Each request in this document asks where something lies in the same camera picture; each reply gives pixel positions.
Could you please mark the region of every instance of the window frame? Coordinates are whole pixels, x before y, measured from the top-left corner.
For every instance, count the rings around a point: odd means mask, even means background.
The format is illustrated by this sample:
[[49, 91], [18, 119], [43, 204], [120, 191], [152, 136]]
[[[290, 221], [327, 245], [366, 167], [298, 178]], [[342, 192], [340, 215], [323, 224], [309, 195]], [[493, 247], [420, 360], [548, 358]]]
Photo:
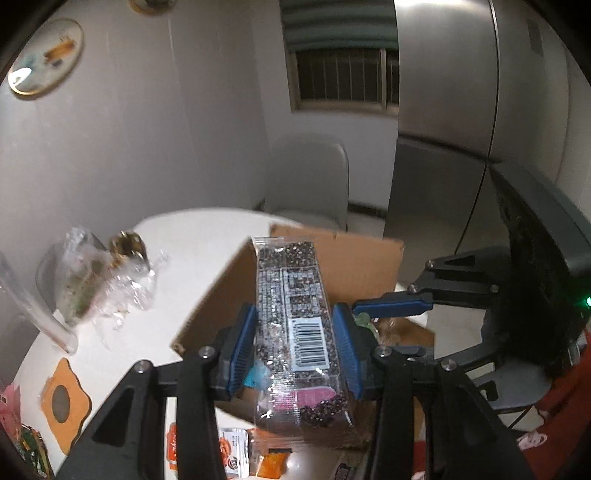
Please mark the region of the window frame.
[[300, 81], [297, 68], [297, 54], [285, 49], [287, 66], [287, 84], [290, 93], [292, 112], [354, 112], [387, 115], [398, 117], [398, 104], [388, 103], [387, 95], [387, 61], [386, 49], [380, 48], [381, 98], [378, 102], [360, 102], [358, 100], [302, 100], [300, 97]]

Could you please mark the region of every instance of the refrigerator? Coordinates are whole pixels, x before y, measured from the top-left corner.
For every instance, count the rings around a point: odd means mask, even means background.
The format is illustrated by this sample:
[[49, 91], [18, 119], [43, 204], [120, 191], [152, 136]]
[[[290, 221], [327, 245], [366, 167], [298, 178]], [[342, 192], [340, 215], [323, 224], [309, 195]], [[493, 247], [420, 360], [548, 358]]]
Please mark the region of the refrigerator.
[[397, 0], [400, 109], [384, 235], [399, 279], [432, 258], [508, 243], [488, 165], [555, 181], [569, 115], [565, 46], [522, 0]]

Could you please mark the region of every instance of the white round table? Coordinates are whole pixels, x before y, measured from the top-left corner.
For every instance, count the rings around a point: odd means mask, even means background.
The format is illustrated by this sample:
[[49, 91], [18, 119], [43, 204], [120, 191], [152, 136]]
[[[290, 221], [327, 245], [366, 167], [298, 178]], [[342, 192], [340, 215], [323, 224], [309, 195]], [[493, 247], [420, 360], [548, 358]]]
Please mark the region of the white round table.
[[[294, 224], [284, 218], [238, 209], [187, 210], [148, 218], [134, 228], [146, 244], [148, 257], [156, 258], [160, 252], [170, 257], [159, 273], [153, 307], [145, 312], [130, 312], [121, 330], [109, 332], [107, 345], [92, 323], [78, 325], [79, 348], [74, 355], [65, 354], [45, 335], [37, 336], [14, 382], [21, 389], [22, 421], [43, 436], [55, 471], [65, 456], [40, 409], [40, 395], [58, 361], [68, 357], [92, 400], [86, 426], [137, 360], [149, 359], [155, 365], [180, 360], [170, 344], [183, 323], [245, 239], [268, 236], [272, 223]], [[217, 413], [221, 427], [252, 427], [221, 411]], [[293, 472], [298, 470], [297, 456], [290, 463]], [[168, 468], [165, 471], [168, 478], [173, 478]]]

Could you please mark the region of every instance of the red clothing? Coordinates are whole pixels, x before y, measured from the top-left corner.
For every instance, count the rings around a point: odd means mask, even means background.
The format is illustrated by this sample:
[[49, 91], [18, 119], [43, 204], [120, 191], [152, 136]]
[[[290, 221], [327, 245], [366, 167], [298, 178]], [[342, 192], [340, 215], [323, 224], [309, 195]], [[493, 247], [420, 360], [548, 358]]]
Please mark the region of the red clothing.
[[[538, 480], [551, 480], [573, 453], [591, 422], [591, 334], [581, 363], [555, 380], [535, 405], [544, 424], [518, 440]], [[425, 470], [425, 443], [414, 446], [414, 471]]]

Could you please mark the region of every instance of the wall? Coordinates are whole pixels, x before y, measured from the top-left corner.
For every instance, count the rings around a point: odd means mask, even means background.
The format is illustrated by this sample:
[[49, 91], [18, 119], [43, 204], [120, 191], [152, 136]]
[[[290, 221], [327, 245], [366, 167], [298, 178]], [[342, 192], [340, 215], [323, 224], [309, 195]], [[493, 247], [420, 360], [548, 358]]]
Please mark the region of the wall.
[[[105, 241], [161, 212], [262, 199], [268, 141], [247, 2], [184, 0], [146, 17], [125, 0], [70, 0], [55, 17], [85, 33], [71, 75], [36, 100], [0, 87], [0, 249], [27, 288], [73, 225]], [[6, 381], [35, 330], [1, 296]]]
[[360, 113], [292, 113], [278, 0], [251, 0], [251, 19], [269, 144], [283, 135], [301, 132], [338, 137], [349, 156], [349, 200], [386, 209], [392, 186], [397, 120]]
[[556, 185], [591, 219], [591, 86], [569, 52], [567, 67], [569, 122]]

